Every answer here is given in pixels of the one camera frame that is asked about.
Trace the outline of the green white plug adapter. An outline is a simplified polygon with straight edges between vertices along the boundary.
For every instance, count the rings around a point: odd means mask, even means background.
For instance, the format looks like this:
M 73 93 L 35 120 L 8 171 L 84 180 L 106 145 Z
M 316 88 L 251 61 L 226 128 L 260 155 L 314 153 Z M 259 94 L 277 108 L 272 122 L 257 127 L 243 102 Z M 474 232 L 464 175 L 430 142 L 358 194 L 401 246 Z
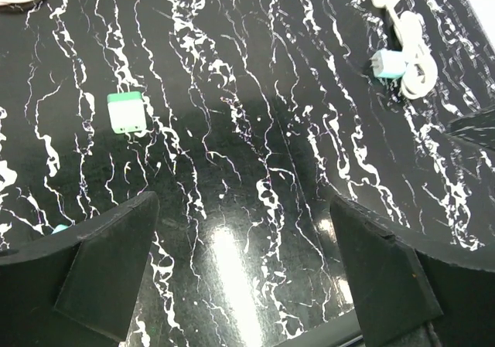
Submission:
M 147 127 L 142 94 L 138 91 L 107 95 L 111 129 L 115 134 L 144 131 Z

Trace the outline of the light blue plug adapter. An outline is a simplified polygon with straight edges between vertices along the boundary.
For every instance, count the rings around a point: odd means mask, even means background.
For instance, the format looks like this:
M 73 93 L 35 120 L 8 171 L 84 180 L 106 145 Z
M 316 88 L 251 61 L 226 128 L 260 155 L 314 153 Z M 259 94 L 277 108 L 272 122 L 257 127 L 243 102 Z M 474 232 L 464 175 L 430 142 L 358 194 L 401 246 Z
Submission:
M 404 76 L 407 63 L 402 51 L 381 49 L 371 58 L 373 75 L 381 79 L 398 79 Z

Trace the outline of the teal plug adapter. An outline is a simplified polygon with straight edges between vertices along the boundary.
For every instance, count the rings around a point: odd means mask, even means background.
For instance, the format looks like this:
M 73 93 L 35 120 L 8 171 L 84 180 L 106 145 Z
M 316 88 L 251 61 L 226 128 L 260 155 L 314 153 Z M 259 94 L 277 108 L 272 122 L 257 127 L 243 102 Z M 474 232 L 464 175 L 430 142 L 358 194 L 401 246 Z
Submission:
M 68 228 L 69 228 L 69 226 L 66 226 L 66 225 L 60 224 L 60 225 L 56 226 L 56 227 L 53 229 L 52 234 L 59 233 L 59 232 L 64 231 L 64 230 L 66 230 L 66 229 L 68 229 Z

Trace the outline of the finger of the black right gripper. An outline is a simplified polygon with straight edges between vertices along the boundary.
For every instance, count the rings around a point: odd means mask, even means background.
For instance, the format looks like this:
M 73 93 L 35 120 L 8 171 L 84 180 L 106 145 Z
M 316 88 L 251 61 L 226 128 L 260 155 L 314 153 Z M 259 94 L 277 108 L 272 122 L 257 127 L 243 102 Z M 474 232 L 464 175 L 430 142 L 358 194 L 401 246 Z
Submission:
M 451 121 L 448 125 L 448 134 L 493 151 L 495 145 L 494 106 Z

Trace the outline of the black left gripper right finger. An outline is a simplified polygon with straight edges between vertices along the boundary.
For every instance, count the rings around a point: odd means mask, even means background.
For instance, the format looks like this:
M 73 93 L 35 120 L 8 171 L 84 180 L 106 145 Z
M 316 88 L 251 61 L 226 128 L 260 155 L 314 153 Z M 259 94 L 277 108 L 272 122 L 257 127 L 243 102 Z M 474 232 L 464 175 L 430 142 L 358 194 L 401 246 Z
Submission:
M 367 346 L 492 346 L 494 246 L 469 251 L 334 196 L 330 215 Z

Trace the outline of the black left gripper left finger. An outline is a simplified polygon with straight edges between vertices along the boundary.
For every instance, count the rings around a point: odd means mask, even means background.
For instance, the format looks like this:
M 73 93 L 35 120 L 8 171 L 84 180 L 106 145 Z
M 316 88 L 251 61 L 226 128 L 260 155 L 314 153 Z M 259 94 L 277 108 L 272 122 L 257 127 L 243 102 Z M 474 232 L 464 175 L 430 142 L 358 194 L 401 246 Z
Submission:
M 3 346 L 117 346 L 128 335 L 159 198 L 143 192 L 1 252 Z

